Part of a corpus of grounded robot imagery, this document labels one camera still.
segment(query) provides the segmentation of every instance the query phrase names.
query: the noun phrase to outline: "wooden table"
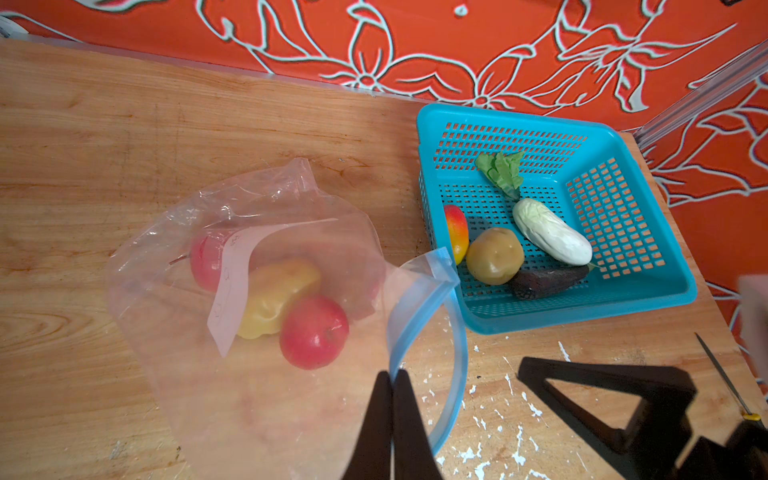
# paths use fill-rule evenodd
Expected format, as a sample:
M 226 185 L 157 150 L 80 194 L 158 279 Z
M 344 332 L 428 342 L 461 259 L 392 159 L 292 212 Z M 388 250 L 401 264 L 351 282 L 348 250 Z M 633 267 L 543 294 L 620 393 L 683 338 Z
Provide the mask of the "wooden table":
M 0 41 L 0 63 L 0 478 L 195 478 L 104 298 L 109 255 L 190 192 L 308 157 L 321 188 L 370 215 L 389 261 L 428 249 L 416 183 L 419 102 L 20 41 Z M 689 411 L 695 435 L 722 442 L 740 413 L 697 331 L 750 407 L 766 411 L 663 209 L 696 276 L 696 302 L 509 335 L 469 333 L 468 391 L 476 390 L 465 394 L 466 410 L 438 455 L 446 478 L 474 478 L 484 460 L 493 480 L 504 472 L 527 478 L 529 470 L 552 480 L 617 478 L 531 395 L 544 411 L 535 422 L 514 375 L 518 394 L 510 406 L 498 400 L 521 357 L 561 359 L 558 343 L 575 362 L 687 370 L 699 389 Z M 613 426 L 636 403 L 564 390 Z M 506 426 L 487 439 L 473 416 Z M 511 458 L 517 425 L 527 458 L 519 470 Z M 482 460 L 457 458 L 479 442 Z

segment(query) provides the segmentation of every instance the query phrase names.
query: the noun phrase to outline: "eggplant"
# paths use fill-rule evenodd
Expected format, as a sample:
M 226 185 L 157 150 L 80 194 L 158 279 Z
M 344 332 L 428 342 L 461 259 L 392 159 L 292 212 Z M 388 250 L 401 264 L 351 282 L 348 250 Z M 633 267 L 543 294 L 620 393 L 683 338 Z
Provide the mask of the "eggplant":
M 590 270 L 590 265 L 520 270 L 507 284 L 520 300 L 536 300 L 564 292 L 584 279 Z

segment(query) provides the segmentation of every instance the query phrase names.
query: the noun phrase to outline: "ziplock bag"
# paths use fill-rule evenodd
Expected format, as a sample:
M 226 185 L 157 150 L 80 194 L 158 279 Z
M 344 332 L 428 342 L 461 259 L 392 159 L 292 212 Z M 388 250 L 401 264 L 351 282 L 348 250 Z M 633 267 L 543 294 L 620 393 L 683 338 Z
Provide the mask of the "ziplock bag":
M 305 159 L 187 198 L 118 249 L 107 278 L 201 478 L 340 478 L 376 373 L 403 362 L 425 377 L 434 452 L 458 415 L 467 343 L 450 252 L 387 263 L 369 218 L 319 190 Z

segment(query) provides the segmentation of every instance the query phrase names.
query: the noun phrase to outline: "blue plastic basket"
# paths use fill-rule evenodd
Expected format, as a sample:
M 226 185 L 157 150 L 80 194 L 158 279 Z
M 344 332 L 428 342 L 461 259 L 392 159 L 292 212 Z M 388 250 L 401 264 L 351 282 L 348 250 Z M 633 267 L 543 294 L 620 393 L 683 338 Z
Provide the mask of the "blue plastic basket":
M 467 326 L 492 334 L 685 305 L 694 276 L 669 223 L 621 137 L 603 124 L 431 104 L 419 112 L 424 221 L 433 248 L 451 248 L 443 205 L 462 209 L 469 240 L 512 229 L 523 269 L 563 264 L 517 230 L 514 202 L 475 168 L 481 153 L 525 151 L 523 197 L 546 204 L 592 243 L 599 266 L 578 285 L 539 300 L 518 300 L 505 285 L 475 280 L 466 262 L 457 287 Z

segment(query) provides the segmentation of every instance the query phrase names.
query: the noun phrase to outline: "brown potato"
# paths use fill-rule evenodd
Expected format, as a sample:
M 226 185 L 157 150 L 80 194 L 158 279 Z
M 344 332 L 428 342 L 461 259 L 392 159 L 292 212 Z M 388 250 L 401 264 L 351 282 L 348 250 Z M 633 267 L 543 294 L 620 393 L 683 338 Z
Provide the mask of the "brown potato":
M 507 283 L 525 261 L 523 246 L 508 228 L 490 228 L 467 250 L 467 268 L 474 278 L 488 285 Z

